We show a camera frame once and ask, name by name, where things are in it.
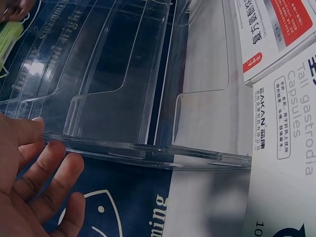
cardboard box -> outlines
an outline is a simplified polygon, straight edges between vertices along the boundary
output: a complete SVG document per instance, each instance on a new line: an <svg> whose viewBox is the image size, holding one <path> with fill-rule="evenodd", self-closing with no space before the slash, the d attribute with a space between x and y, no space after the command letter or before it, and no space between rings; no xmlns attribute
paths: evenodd
<svg viewBox="0 0 316 237"><path fill-rule="evenodd" d="M253 85L244 237L316 236L316 43Z"/></svg>
<svg viewBox="0 0 316 237"><path fill-rule="evenodd" d="M315 0L235 0L246 85L316 41L313 7Z"/></svg>

white surface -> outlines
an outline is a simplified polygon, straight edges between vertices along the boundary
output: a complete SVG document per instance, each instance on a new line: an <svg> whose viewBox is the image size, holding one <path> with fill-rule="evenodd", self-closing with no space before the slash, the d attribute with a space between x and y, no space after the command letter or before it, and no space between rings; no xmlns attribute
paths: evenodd
<svg viewBox="0 0 316 237"><path fill-rule="evenodd" d="M199 5L197 1L192 1L193 12L194 6ZM243 86L242 78L236 77L238 73L229 75L227 72L221 0L205 0L194 21L189 27L185 92L226 90L195 93L187 103L182 101L181 112L185 116L179 121L181 129L175 144L183 145L189 139L188 142L197 148L249 153L252 149L252 90ZM233 90L227 87L228 77L240 80ZM230 103L230 96L236 91L235 102ZM218 104L214 101L215 95L222 98ZM235 116L233 109L225 103L243 113ZM241 236L249 179L250 170L174 171L163 237Z"/></svg>
<svg viewBox="0 0 316 237"><path fill-rule="evenodd" d="M174 171L163 237L239 237L250 170Z"/></svg>

